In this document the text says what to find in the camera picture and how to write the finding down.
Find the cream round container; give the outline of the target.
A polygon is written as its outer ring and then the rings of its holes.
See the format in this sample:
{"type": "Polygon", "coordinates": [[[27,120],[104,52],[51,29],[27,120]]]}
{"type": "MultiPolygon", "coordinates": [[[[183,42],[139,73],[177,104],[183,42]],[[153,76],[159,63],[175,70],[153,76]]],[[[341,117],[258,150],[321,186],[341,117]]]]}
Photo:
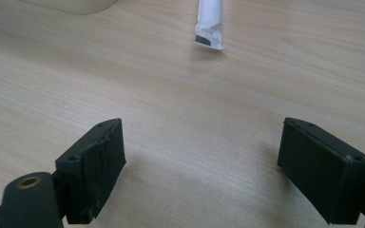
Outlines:
{"type": "Polygon", "coordinates": [[[118,0],[20,0],[36,6],[74,14],[91,14],[106,10],[118,0]]]}

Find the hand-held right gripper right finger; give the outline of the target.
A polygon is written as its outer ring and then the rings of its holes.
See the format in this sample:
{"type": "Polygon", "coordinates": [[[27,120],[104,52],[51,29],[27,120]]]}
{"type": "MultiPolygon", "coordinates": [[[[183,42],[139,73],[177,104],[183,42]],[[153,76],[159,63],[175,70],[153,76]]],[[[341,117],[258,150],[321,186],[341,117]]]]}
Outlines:
{"type": "Polygon", "coordinates": [[[365,154],[303,120],[284,120],[278,166],[329,224],[365,216],[365,154]]]}

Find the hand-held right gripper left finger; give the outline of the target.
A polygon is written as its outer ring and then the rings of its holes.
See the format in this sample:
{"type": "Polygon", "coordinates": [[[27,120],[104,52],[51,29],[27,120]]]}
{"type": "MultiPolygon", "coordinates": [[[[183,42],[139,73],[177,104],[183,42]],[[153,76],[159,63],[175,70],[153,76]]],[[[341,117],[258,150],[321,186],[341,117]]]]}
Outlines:
{"type": "Polygon", "coordinates": [[[97,123],[56,161],[70,224],[89,224],[106,204],[126,164],[121,119],[97,123]]]}

